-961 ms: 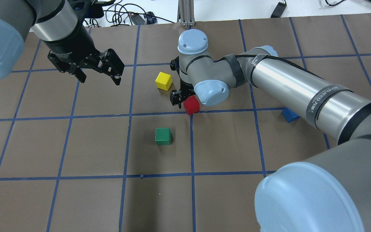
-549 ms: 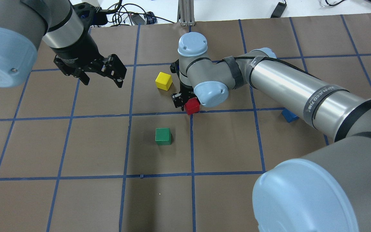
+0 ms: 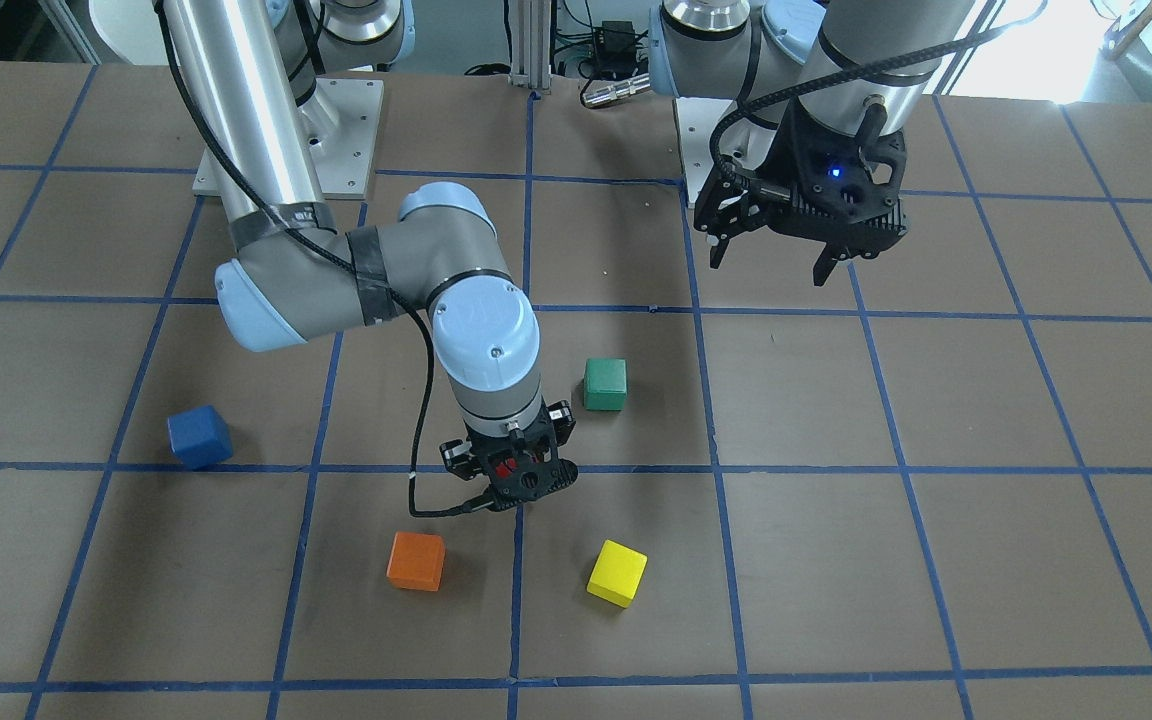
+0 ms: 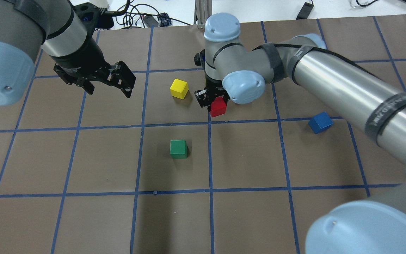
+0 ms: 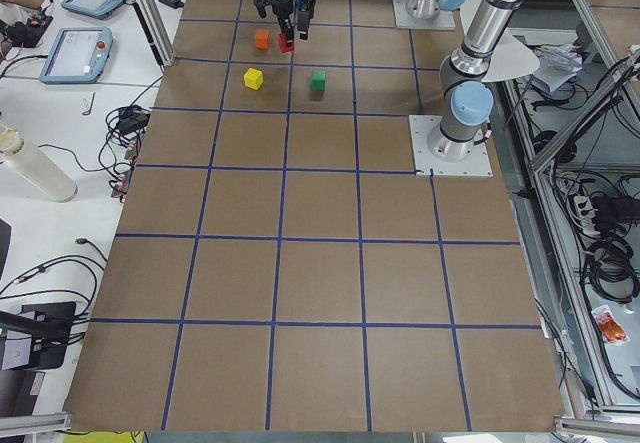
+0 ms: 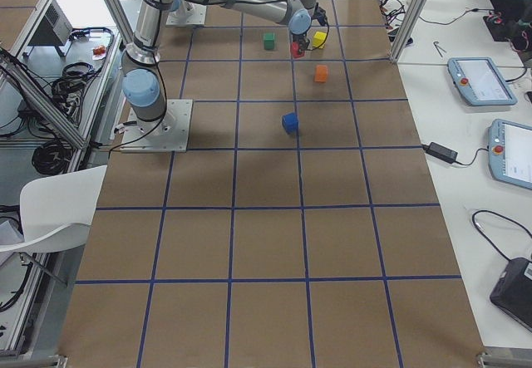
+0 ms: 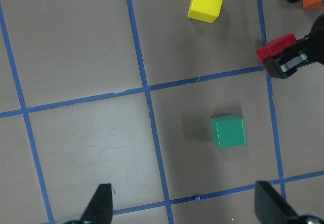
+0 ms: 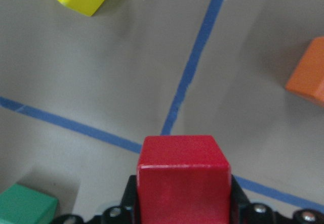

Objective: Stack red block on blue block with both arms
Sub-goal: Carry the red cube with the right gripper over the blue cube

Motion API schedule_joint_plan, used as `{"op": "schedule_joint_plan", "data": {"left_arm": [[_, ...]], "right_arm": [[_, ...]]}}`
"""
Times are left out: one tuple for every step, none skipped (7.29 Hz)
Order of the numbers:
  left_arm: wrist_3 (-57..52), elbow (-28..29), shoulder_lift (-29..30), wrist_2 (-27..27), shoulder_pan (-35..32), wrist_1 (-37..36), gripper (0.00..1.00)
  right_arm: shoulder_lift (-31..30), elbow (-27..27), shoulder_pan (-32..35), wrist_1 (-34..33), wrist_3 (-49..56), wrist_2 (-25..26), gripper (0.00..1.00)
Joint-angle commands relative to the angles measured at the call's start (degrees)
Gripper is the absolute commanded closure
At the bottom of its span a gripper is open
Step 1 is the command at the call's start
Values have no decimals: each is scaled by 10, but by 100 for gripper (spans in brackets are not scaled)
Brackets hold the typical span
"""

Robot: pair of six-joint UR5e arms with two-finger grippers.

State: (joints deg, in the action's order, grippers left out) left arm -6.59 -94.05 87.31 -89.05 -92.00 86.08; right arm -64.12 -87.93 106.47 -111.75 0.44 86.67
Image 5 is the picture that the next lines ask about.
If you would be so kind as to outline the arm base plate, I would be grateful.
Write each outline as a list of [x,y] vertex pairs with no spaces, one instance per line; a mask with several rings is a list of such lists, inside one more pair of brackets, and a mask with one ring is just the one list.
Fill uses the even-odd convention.
[[415,174],[420,177],[491,178],[493,171],[481,130],[472,140],[448,140],[440,128],[440,115],[408,118]]
[[399,29],[453,31],[451,11],[441,10],[436,0],[392,0],[395,26]]

